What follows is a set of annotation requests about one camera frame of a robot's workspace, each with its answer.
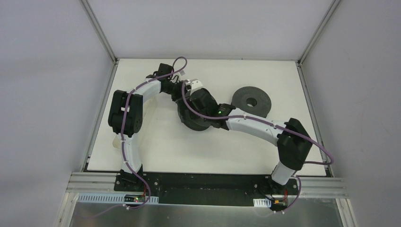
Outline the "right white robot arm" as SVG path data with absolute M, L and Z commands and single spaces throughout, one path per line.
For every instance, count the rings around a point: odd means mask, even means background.
M 171 96 L 177 104 L 181 122 L 194 131 L 204 131 L 212 126 L 244 132 L 276 146 L 279 162 L 268 181 L 270 191 L 275 194 L 286 190 L 290 177 L 301 170 L 312 147 L 309 134 L 295 118 L 286 122 L 269 121 L 233 105 L 218 104 L 204 88 L 193 94 L 176 88 Z

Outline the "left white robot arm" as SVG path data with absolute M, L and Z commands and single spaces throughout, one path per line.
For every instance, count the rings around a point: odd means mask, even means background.
M 113 94 L 108 124 L 116 133 L 122 145 L 122 171 L 130 175 L 126 185 L 132 191 L 139 191 L 144 186 L 144 178 L 138 175 L 142 167 L 139 157 L 138 132 L 143 123 L 143 105 L 146 101 L 166 93 L 172 101 L 181 98 L 179 86 L 181 81 L 173 82 L 173 76 L 180 73 L 185 67 L 174 70 L 173 66 L 161 63 L 157 71 L 146 76 L 145 80 L 130 92 L 116 90 Z

